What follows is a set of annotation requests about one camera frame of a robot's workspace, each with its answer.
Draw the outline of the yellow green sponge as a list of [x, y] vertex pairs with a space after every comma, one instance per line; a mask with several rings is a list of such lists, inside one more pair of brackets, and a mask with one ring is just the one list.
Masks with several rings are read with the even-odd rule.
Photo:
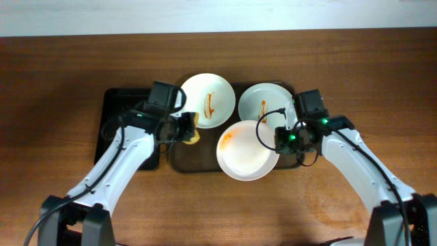
[[197, 123], [199, 121], [199, 113], [188, 112], [185, 114], [186, 132], [184, 134], [183, 142], [187, 145], [193, 145], [200, 140], [199, 131], [197, 130]]

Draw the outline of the white plate bottom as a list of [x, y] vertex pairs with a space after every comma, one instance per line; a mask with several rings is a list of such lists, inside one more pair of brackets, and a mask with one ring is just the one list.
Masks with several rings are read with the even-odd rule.
[[274, 131], [266, 124], [245, 120], [232, 124], [220, 136], [216, 159], [222, 171], [240, 181], [257, 180], [277, 164]]

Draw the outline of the white plate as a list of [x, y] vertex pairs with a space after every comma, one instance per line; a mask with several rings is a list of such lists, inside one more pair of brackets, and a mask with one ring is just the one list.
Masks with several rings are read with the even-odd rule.
[[[292, 94], [283, 86], [275, 83], [259, 83], [245, 90], [238, 103], [238, 115], [242, 121], [258, 121], [263, 115], [277, 109], [285, 108], [287, 102], [293, 101]], [[272, 130], [285, 126], [285, 115], [272, 113], [262, 119]]]
[[257, 180], [277, 164], [274, 131], [266, 124], [245, 120], [232, 124], [220, 136], [216, 159], [222, 171], [240, 181]]
[[236, 95], [231, 84], [217, 74], [202, 73], [186, 80], [183, 111], [199, 114], [198, 128], [215, 128], [225, 123], [234, 112]]

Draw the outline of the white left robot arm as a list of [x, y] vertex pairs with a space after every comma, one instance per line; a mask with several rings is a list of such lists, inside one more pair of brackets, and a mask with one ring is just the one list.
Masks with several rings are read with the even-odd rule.
[[186, 94], [176, 85], [154, 82], [147, 100], [117, 116], [110, 146], [93, 169], [65, 197], [49, 196], [29, 231], [39, 245], [115, 245], [111, 216], [139, 167], [161, 144], [190, 141], [195, 113], [184, 113]]

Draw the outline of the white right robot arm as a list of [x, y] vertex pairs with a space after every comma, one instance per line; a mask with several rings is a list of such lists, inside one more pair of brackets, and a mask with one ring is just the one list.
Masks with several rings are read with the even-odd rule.
[[435, 245], [436, 196], [419, 195], [392, 174], [366, 146], [347, 117], [329, 116], [318, 90], [297, 94], [278, 109], [285, 126], [275, 130], [274, 151], [302, 165], [315, 152], [346, 178], [371, 214], [365, 238], [328, 245]]

